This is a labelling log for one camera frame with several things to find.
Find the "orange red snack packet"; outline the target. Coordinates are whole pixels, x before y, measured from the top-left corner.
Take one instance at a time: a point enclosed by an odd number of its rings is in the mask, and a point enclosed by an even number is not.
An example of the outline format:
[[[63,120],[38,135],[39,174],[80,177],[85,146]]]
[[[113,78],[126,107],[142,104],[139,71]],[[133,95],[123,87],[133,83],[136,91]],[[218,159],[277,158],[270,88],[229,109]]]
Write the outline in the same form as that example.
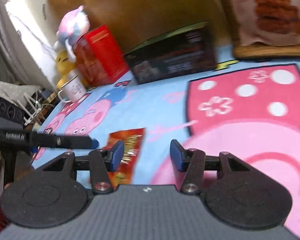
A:
[[[114,188],[121,184],[131,184],[134,176],[135,165],[139,158],[143,143],[145,128],[122,130],[110,133],[106,146],[109,150],[119,140],[124,142],[124,154],[121,163],[115,172],[108,172]]]

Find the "white enamel mug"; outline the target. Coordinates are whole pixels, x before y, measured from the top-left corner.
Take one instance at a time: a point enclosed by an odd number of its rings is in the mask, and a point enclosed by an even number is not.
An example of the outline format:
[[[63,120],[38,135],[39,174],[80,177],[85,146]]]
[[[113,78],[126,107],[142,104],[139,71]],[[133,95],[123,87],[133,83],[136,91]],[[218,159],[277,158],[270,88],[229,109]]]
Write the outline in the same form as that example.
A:
[[[86,88],[83,86],[80,78],[77,76],[72,77],[66,82],[61,90],[58,92],[58,98],[61,102],[69,103],[80,100],[87,93]]]

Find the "yellow plush toy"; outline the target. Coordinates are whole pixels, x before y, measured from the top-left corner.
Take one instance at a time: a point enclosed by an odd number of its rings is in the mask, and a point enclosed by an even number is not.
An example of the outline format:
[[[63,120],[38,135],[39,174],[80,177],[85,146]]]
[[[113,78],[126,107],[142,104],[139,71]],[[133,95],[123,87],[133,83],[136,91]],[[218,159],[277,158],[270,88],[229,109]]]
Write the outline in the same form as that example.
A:
[[[62,50],[57,54],[56,68],[59,72],[61,79],[57,83],[57,89],[66,84],[71,78],[78,76],[81,83],[85,88],[89,87],[89,84],[84,79],[82,73],[76,68],[73,62],[70,62],[66,50]]]

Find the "cartoon pig bed sheet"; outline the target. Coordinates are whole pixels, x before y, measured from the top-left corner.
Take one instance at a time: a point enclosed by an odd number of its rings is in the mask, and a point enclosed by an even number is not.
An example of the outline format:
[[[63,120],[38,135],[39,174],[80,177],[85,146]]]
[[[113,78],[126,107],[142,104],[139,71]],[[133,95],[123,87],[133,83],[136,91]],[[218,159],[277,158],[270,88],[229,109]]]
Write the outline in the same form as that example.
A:
[[[41,132],[88,134],[106,146],[110,134],[141,129],[136,159],[115,176],[124,184],[174,184],[170,142],[208,155],[230,152],[284,185],[293,207],[286,227],[300,238],[300,59],[238,61],[217,50],[215,71],[138,85],[131,73],[59,104]]]

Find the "red gift box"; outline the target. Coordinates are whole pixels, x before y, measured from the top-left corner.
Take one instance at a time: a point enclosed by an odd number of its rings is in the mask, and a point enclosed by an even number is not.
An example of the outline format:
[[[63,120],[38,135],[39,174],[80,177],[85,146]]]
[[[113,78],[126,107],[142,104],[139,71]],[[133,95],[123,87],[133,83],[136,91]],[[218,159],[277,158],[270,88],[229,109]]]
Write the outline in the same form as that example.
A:
[[[76,67],[91,87],[115,83],[129,68],[106,25],[83,35],[74,46]]]

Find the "black snack box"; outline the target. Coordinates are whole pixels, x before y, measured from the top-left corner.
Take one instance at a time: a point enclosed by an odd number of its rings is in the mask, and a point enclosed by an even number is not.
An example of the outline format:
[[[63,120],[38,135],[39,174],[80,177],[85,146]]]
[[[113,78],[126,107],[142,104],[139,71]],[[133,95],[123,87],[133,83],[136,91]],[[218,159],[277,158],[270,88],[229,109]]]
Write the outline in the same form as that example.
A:
[[[217,68],[214,38],[208,21],[150,38],[124,55],[138,84]]]

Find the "pink blue plush toy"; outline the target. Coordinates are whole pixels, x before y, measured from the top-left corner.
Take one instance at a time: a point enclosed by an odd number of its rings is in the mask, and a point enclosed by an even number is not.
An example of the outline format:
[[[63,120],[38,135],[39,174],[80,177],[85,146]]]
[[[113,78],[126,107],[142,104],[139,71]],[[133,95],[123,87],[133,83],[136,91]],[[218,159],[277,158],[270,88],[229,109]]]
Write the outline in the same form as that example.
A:
[[[53,45],[55,51],[66,50],[68,59],[75,63],[76,55],[73,47],[79,39],[90,29],[88,15],[84,12],[84,6],[80,5],[77,9],[67,12],[58,27],[57,41]]]

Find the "wooden headboard panel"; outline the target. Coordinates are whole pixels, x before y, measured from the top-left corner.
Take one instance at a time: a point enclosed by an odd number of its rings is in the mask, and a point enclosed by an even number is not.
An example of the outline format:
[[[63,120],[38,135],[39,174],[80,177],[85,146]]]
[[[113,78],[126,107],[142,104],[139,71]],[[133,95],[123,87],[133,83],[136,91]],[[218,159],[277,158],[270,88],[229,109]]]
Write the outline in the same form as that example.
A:
[[[197,22],[209,21],[218,45],[229,42],[216,0],[47,0],[58,19],[83,5],[92,28],[107,25],[124,52],[141,42]]]

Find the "pink twist snack bag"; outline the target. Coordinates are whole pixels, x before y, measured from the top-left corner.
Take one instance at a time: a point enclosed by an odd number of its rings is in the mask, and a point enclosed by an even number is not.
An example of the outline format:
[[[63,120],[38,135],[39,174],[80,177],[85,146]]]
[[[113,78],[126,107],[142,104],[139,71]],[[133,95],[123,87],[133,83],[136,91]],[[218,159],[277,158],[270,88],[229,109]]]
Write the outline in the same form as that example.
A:
[[[230,1],[242,46],[300,45],[300,0]]]

